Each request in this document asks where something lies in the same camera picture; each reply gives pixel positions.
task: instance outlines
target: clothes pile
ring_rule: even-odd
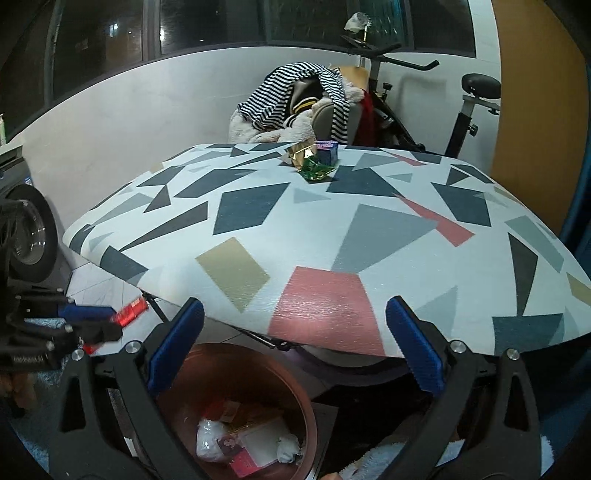
[[[349,108],[364,92],[338,70],[299,62],[271,72],[230,119],[231,143],[299,142],[314,134],[314,116],[334,105],[330,139],[348,143]]]

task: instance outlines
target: green wrapper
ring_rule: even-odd
[[[325,179],[329,173],[335,170],[335,167],[330,167],[328,165],[319,163],[316,156],[313,156],[308,157],[304,161],[304,165],[298,172],[308,181],[320,181]]]

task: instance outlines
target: washing machine door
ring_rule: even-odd
[[[14,234],[12,276],[33,283],[42,282],[57,261],[56,222],[49,204],[39,190],[27,184],[15,186],[7,198],[19,200],[24,206]]]

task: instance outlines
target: pink shape on tablecloth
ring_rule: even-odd
[[[374,311],[357,274],[296,267],[268,334],[332,350],[385,355]]]
[[[392,155],[393,157],[396,157],[399,160],[405,161],[406,163],[408,163],[409,165],[412,165],[413,167],[420,167],[422,165],[427,165],[426,163],[419,162],[419,161],[415,160],[414,158],[403,157],[402,155],[396,155],[396,153],[391,153],[391,152],[388,152],[388,153],[390,155]]]
[[[418,203],[414,203],[413,201],[406,199],[404,197],[399,196],[404,203],[406,203],[410,208],[412,208],[415,212],[417,212],[421,217],[428,218],[430,220],[437,220],[439,223],[437,224],[436,230],[442,234],[454,247],[459,247],[462,243],[469,240],[474,236],[470,230],[465,229],[461,225],[452,222],[449,218],[445,218],[438,213],[425,208]]]

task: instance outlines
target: wooden panel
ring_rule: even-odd
[[[492,177],[559,233],[589,125],[585,61],[542,0],[492,3],[503,84]]]

